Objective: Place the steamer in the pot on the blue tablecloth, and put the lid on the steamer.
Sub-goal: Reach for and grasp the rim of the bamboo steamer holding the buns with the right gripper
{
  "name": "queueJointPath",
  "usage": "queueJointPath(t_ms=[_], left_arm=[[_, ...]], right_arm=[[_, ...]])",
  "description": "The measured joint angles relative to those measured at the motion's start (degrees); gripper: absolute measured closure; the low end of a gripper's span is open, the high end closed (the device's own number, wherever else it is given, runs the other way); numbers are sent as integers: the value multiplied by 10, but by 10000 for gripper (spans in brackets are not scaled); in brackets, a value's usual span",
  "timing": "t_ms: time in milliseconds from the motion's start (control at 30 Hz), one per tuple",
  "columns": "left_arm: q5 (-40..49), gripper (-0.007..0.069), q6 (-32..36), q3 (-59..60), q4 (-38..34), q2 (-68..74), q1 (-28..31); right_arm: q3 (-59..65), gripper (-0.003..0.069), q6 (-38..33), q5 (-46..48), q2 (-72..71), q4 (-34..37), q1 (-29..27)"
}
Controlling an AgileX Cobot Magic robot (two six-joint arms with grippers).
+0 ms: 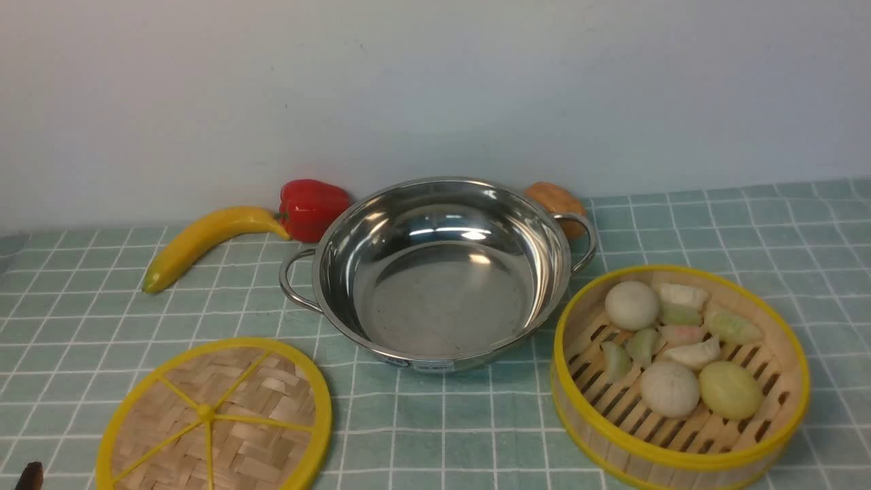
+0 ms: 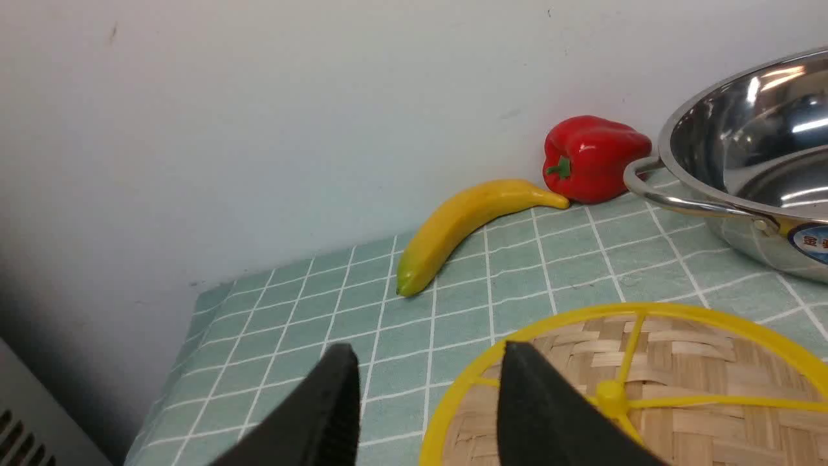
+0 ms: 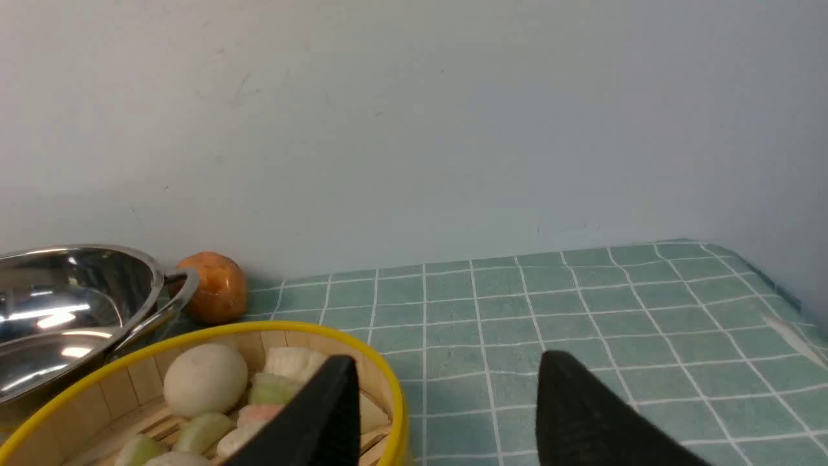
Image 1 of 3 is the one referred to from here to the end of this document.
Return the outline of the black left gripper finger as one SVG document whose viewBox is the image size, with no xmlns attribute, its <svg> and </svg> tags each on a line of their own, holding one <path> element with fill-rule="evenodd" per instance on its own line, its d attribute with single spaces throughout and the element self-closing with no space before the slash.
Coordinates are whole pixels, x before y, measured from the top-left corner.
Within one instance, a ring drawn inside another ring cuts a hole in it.
<svg viewBox="0 0 871 490">
<path fill-rule="evenodd" d="M 40 461 L 32 461 L 16 481 L 15 490 L 41 490 L 44 484 L 44 467 Z"/>
</svg>

